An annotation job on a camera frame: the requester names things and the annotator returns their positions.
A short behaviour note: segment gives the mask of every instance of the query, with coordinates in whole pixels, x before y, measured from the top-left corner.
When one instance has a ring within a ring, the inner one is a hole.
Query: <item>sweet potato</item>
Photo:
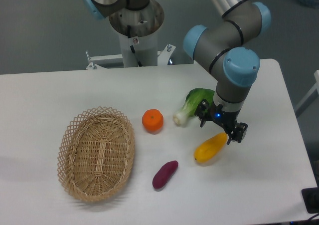
[[[178,168],[178,161],[174,160],[164,164],[153,178],[153,187],[155,189],[163,188],[170,180]]]

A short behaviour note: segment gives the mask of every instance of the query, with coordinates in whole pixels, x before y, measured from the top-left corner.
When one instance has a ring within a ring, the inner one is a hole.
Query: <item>yellow pepper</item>
[[[213,158],[226,144],[227,134],[220,133],[202,143],[194,152],[198,163],[205,163]]]

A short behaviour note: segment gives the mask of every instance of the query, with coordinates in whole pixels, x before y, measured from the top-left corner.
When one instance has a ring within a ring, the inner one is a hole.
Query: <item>blue joint cap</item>
[[[206,29],[207,27],[203,25],[196,25],[189,30],[189,32],[186,34],[184,38],[183,49],[192,59],[194,59],[194,51],[195,51],[197,42],[201,34],[203,34],[204,30]]]
[[[252,50],[237,47],[226,54],[223,67],[226,77],[233,84],[249,87],[257,78],[260,60]]]
[[[91,0],[83,0],[83,2],[95,19],[97,19],[97,20],[104,19],[104,16],[102,16],[102,14],[95,7],[95,5],[93,4],[93,2]]]
[[[270,14],[270,10],[268,9],[267,6],[265,6],[264,4],[262,4],[261,2],[254,2],[253,3],[255,6],[258,7],[258,9],[260,10],[260,14],[261,14],[261,20],[262,20],[262,25],[261,25],[261,30],[259,34],[262,34],[263,32],[265,32],[266,30],[268,30],[268,28],[271,25],[271,14]]]

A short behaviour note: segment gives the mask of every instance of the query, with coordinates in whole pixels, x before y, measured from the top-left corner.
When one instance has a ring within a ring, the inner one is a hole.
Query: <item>fake fruit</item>
[[[203,99],[206,99],[209,103],[213,101],[214,93],[215,91],[211,89],[192,89],[186,96],[183,107],[173,114],[175,124],[186,124],[188,118],[195,116],[195,110]]]
[[[155,189],[163,188],[170,180],[174,172],[178,168],[178,161],[170,161],[164,164],[153,178],[153,187]]]
[[[198,163],[205,163],[213,158],[226,144],[227,134],[220,133],[202,143],[194,152]]]
[[[142,124],[147,131],[156,132],[162,128],[164,117],[157,109],[150,109],[144,113]]]

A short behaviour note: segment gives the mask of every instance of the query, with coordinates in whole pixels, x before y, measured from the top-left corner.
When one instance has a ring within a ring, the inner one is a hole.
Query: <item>wicker basket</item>
[[[76,199],[107,199],[126,183],[134,159],[134,132],[112,108],[90,109],[71,121],[62,139],[58,177]]]

